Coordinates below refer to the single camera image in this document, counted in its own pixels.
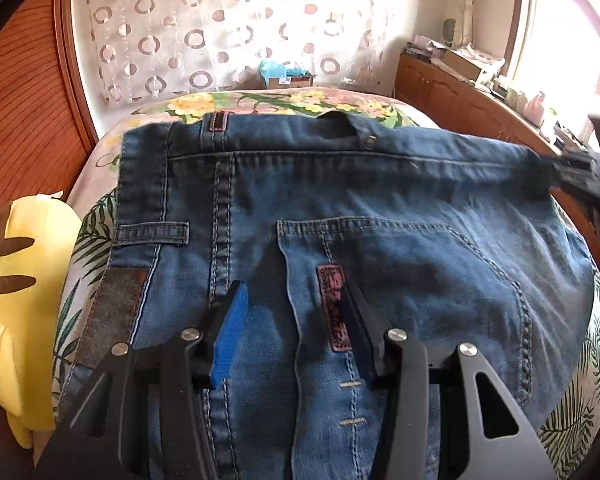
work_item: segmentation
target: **jeans pocket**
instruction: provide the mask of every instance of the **jeans pocket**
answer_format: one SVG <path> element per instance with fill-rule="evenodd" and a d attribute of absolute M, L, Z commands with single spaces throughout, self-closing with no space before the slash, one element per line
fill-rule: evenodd
<path fill-rule="evenodd" d="M 392 325 L 450 350 L 474 343 L 518 402 L 529 396 L 528 303 L 520 285 L 485 256 L 479 242 L 446 224 L 350 217 L 279 221 L 278 244 L 299 333 L 292 463 L 302 473 L 296 478 L 366 478 L 383 414 L 384 397 L 360 381 L 333 319 L 338 313 L 323 304 L 333 294 L 325 287 L 337 286 L 339 279 L 325 282 L 325 272 L 337 268 L 329 266 L 340 266 L 355 280 L 369 305 Z M 431 410 L 433 470 L 440 435 L 434 400 Z"/>

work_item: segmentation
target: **pink bottle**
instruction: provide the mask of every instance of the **pink bottle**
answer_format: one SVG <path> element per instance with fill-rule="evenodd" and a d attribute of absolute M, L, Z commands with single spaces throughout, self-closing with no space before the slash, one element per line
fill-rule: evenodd
<path fill-rule="evenodd" d="M 538 92 L 538 95 L 529 101 L 526 106 L 525 117 L 529 122 L 538 126 L 542 126 L 542 120 L 544 119 L 544 92 Z"/>

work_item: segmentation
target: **pocket label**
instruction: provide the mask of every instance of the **pocket label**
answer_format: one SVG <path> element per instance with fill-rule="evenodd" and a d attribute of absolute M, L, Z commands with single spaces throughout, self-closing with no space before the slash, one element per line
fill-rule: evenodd
<path fill-rule="evenodd" d="M 340 290 L 344 284 L 344 271 L 339 265 L 318 266 L 318 283 L 322 297 L 322 310 L 327 322 L 327 331 L 334 352 L 351 350 L 347 327 L 340 315 Z"/>

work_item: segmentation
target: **silver rivet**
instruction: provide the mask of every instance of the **silver rivet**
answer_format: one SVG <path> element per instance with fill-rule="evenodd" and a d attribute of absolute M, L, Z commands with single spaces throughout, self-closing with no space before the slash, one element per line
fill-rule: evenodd
<path fill-rule="evenodd" d="M 459 350 L 462 355 L 467 357 L 475 357 L 478 354 L 478 349 L 471 343 L 462 343 Z"/>
<path fill-rule="evenodd" d="M 386 331 L 386 335 L 391 341 L 397 343 L 407 341 L 407 333 L 401 328 L 390 328 Z"/>
<path fill-rule="evenodd" d="M 365 148 L 368 150 L 371 150 L 373 148 L 373 146 L 375 145 L 376 140 L 378 140 L 378 138 L 375 135 L 369 135 L 365 139 Z"/>
<path fill-rule="evenodd" d="M 126 343 L 116 343 L 111 347 L 111 353 L 117 357 L 127 355 L 129 353 L 129 345 Z"/>
<path fill-rule="evenodd" d="M 180 337 L 183 338 L 184 341 L 195 341 L 200 337 L 200 330 L 197 328 L 186 328 L 180 332 Z"/>

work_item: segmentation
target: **window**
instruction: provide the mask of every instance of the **window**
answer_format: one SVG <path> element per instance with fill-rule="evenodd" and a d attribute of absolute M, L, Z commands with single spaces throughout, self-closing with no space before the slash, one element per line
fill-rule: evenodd
<path fill-rule="evenodd" d="M 526 2 L 512 86 L 530 99 L 544 92 L 560 124 L 598 149 L 587 115 L 600 113 L 600 38 L 573 0 Z"/>

